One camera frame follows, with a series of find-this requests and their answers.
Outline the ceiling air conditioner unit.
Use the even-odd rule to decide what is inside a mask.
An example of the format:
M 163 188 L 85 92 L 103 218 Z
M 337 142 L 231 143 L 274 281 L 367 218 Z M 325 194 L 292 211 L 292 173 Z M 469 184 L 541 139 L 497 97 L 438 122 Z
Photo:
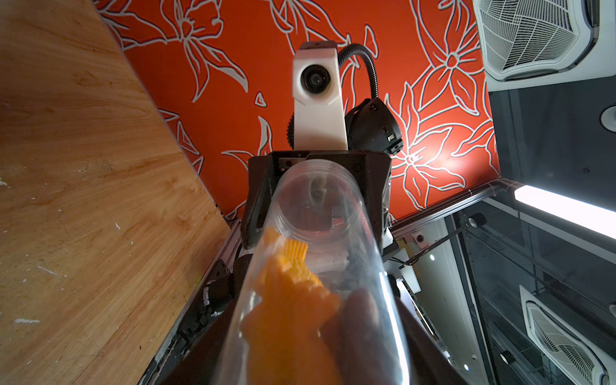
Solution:
M 480 0 L 473 9 L 490 92 L 615 74 L 613 1 Z

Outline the ceiling light strip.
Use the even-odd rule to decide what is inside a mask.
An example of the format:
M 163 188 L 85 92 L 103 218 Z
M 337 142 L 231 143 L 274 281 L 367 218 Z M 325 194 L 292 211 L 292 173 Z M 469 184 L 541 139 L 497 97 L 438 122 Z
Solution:
M 513 194 L 525 205 L 615 239 L 614 211 L 530 185 L 523 185 Z

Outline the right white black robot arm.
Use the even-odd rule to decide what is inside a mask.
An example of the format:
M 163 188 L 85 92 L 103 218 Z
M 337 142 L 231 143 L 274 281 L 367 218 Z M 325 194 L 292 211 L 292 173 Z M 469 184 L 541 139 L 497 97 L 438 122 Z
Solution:
M 358 56 L 364 61 L 370 97 L 346 112 L 340 70 Z M 379 98 L 370 51 L 362 44 L 339 48 L 331 40 L 303 43 L 293 59 L 294 113 L 287 127 L 288 151 L 250 157 L 249 192 L 242 218 L 242 245 L 255 247 L 263 232 L 274 191 L 284 173 L 305 160 L 329 160 L 354 177 L 364 199 L 377 244 L 388 227 L 391 156 L 403 147 L 401 130 Z

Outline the clear cookie jar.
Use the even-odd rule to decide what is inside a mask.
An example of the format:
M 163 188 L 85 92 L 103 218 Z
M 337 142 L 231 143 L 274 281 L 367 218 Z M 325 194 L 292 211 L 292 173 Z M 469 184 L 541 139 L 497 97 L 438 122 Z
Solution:
M 354 177 L 306 160 L 280 180 L 216 384 L 407 384 L 409 353 Z

